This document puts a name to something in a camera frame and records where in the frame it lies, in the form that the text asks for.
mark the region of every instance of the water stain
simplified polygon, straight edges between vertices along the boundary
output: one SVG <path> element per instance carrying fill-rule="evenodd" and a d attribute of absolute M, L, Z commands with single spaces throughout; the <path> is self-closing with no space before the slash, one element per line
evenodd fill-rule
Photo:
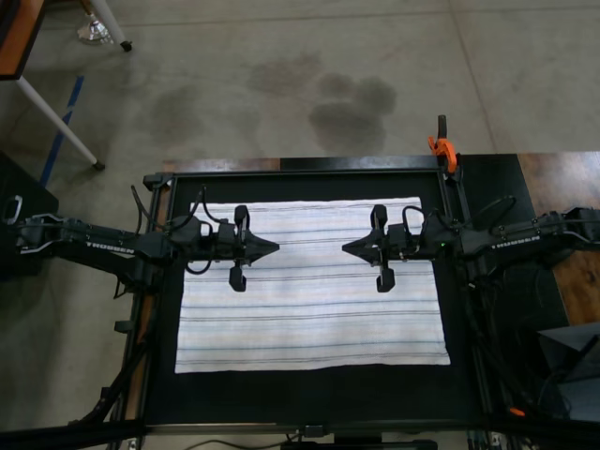
<path fill-rule="evenodd" d="M 336 73 L 323 75 L 317 87 L 322 96 L 337 99 L 308 115 L 319 146 L 330 155 L 380 153 L 386 139 L 383 117 L 396 108 L 396 90 L 376 77 L 355 82 Z"/>
<path fill-rule="evenodd" d="M 191 84 L 161 93 L 150 111 L 142 112 L 143 131 L 164 145 L 185 143 L 203 134 L 203 122 L 196 110 L 198 95 L 198 88 Z"/>
<path fill-rule="evenodd" d="M 354 91 L 354 80 L 348 75 L 327 73 L 319 80 L 317 89 L 323 97 L 348 98 Z"/>
<path fill-rule="evenodd" d="M 322 69 L 318 54 L 301 54 L 294 59 L 277 59 L 255 66 L 247 80 L 254 91 L 278 97 L 299 93 Z"/>
<path fill-rule="evenodd" d="M 369 155 L 381 152 L 385 143 L 381 117 L 351 102 L 318 105 L 308 121 L 329 154 Z"/>
<path fill-rule="evenodd" d="M 354 101 L 375 114 L 391 114 L 396 108 L 396 89 L 379 78 L 365 78 L 356 85 Z"/>

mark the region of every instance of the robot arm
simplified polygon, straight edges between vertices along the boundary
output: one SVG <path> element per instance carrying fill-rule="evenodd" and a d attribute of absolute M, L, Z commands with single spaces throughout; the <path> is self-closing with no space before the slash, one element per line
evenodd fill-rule
<path fill-rule="evenodd" d="M 221 220 L 216 231 L 195 217 L 177 217 L 170 229 L 136 234 L 91 225 L 76 218 L 51 214 L 33 216 L 16 225 L 17 249 L 22 255 L 59 257 L 117 276 L 126 292 L 153 291 L 158 286 L 156 269 L 178 260 L 233 261 L 230 285 L 246 290 L 242 266 L 279 250 L 279 245 L 255 236 L 249 230 L 250 215 L 241 205 L 235 208 L 235 223 Z M 205 224 L 206 234 L 202 233 Z"/>
<path fill-rule="evenodd" d="M 371 233 L 342 247 L 380 267 L 380 293 L 389 292 L 395 285 L 390 261 L 435 260 L 452 251 L 466 261 L 491 258 L 495 267 L 487 276 L 492 277 L 515 263 L 537 260 L 551 266 L 574 250 L 600 250 L 600 211 L 590 208 L 552 211 L 528 222 L 483 231 L 468 227 L 468 223 L 452 223 L 433 211 L 425 217 L 418 235 L 410 232 L 405 212 L 402 216 L 403 223 L 389 225 L 386 232 L 386 208 L 376 205 L 370 217 Z"/>

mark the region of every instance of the striped towel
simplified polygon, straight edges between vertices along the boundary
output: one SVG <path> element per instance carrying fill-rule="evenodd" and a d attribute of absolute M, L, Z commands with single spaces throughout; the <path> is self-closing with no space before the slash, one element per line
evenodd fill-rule
<path fill-rule="evenodd" d="M 245 268 L 246 292 L 230 287 L 230 262 L 186 273 L 175 372 L 450 364 L 431 263 L 392 262 L 396 287 L 378 293 L 379 269 L 341 250 L 370 232 L 377 203 L 395 223 L 420 200 L 248 203 L 252 232 L 280 250 Z M 235 206 L 208 205 L 230 221 Z M 407 213 L 420 233 L 423 216 Z"/>

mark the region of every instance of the orange clamp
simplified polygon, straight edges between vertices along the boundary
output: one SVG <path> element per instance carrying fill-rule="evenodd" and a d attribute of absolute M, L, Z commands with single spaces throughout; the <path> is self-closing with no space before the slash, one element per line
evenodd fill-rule
<path fill-rule="evenodd" d="M 427 138 L 431 153 L 436 157 L 446 157 L 448 160 L 448 173 L 457 171 L 457 153 L 454 151 L 454 145 L 446 138 L 446 116 L 438 116 L 438 140 L 433 136 Z"/>

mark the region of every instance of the black metal frame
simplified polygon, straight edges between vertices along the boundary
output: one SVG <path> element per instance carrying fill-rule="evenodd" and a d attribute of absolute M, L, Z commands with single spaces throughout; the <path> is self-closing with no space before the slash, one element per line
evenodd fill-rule
<path fill-rule="evenodd" d="M 209 172 L 209 173 L 163 173 L 151 175 L 144 179 L 144 184 L 153 192 L 150 214 L 153 218 L 158 215 L 160 190 L 170 182 L 171 193 L 168 204 L 168 218 L 173 213 L 174 198 L 177 194 L 179 180 L 201 176 L 203 178 L 228 176 L 281 176 L 282 174 L 327 174 L 327 173 L 436 173 L 442 194 L 444 213 L 452 218 L 465 220 L 470 217 L 464 188 L 460 183 L 462 172 L 449 175 L 444 171 L 443 160 L 434 157 L 395 157 L 391 165 L 381 165 L 381 160 L 374 161 L 379 166 L 365 169 L 366 162 L 356 159 L 334 159 L 330 160 L 333 168 L 322 171 L 287 170 L 282 167 L 280 172 Z M 158 307 L 157 299 L 154 308 Z M 143 422 L 143 410 L 146 401 L 146 391 L 149 376 L 149 368 L 152 365 L 152 353 L 148 350 L 152 344 L 152 330 L 142 343 L 137 343 L 137 336 L 141 324 L 143 295 L 137 294 L 133 300 L 130 321 L 121 326 L 127 332 L 127 342 L 124 355 L 124 365 L 110 388 L 103 390 L 102 396 L 93 411 L 84 419 L 74 422 L 65 427 L 53 427 L 0 433 L 0 447 L 3 449 L 37 449 L 37 448 L 61 448 L 75 449 L 85 446 L 108 443 L 109 449 L 116 449 L 120 442 L 125 439 L 135 438 L 138 447 L 146 434 L 213 434 L 213 433 L 293 433 L 297 429 L 301 432 L 302 427 L 290 425 L 201 425 L 201 426 L 153 426 L 149 427 Z M 478 391 L 482 411 L 485 419 L 479 423 L 446 421 L 372 421 L 361 423 L 332 423 L 323 429 L 323 433 L 381 433 L 384 431 L 425 431 L 425 430 L 450 430 L 450 429 L 490 429 L 512 436 L 520 436 L 535 439 L 540 443 L 552 443 L 553 448 L 597 448 L 600 443 L 600 424 L 581 421 L 561 419 L 532 419 L 529 417 L 515 417 L 508 414 L 494 415 L 492 406 L 492 395 L 490 393 L 490 380 L 497 382 L 496 373 L 489 370 L 484 364 L 485 356 L 476 345 L 472 346 L 473 362 L 478 381 Z M 125 409 L 128 398 L 128 381 L 134 369 L 145 357 L 145 371 L 142 382 L 142 397 L 138 405 L 138 417 L 140 420 L 125 420 Z M 511 396 L 506 389 L 501 388 L 504 402 L 510 400 Z M 107 413 L 112 410 L 111 421 L 103 423 Z"/>

